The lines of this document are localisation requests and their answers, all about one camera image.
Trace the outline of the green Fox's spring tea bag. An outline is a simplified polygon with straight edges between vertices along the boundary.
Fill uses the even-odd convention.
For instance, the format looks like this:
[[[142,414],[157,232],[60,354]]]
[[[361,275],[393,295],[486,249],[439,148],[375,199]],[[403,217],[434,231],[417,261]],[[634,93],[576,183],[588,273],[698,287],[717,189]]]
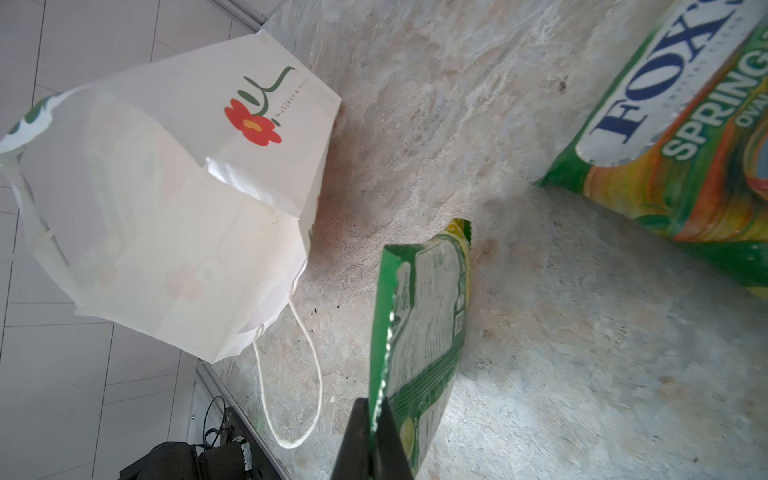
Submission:
[[[541,179],[767,294],[767,5],[677,1]]]

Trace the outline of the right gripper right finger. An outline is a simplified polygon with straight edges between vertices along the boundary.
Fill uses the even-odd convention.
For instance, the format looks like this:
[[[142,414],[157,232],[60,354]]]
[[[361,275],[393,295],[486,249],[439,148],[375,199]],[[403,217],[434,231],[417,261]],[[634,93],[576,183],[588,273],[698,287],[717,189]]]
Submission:
[[[373,478],[375,480],[413,480],[394,416],[385,398],[374,435]]]

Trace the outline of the green candy bag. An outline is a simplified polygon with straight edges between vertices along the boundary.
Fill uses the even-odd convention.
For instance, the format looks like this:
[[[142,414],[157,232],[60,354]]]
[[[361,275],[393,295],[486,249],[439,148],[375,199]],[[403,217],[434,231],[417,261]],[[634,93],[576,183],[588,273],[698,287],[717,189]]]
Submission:
[[[417,474],[437,433],[466,338],[472,225],[454,219],[424,243],[388,244],[380,261],[369,379],[369,421],[386,411]]]

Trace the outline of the white floral paper bag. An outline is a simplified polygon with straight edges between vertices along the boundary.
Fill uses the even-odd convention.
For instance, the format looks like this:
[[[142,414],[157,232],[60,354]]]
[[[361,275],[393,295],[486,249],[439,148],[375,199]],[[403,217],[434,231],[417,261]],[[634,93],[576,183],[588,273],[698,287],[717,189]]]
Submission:
[[[79,315],[215,363],[293,304],[341,103],[260,31],[41,100],[1,170]]]

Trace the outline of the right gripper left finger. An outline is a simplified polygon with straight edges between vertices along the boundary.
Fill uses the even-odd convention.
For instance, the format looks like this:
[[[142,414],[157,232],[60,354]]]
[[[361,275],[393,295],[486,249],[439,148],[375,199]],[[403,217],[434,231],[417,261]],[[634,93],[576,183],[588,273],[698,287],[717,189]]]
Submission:
[[[370,478],[369,433],[368,399],[358,398],[351,409],[331,480],[368,480]]]

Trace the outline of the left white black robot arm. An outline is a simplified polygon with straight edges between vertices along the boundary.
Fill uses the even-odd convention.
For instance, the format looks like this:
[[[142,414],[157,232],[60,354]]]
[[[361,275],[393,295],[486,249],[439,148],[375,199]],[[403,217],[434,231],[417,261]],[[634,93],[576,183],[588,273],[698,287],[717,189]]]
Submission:
[[[251,475],[241,446],[228,443],[197,453],[197,445],[164,442],[122,469],[120,480],[246,480]]]

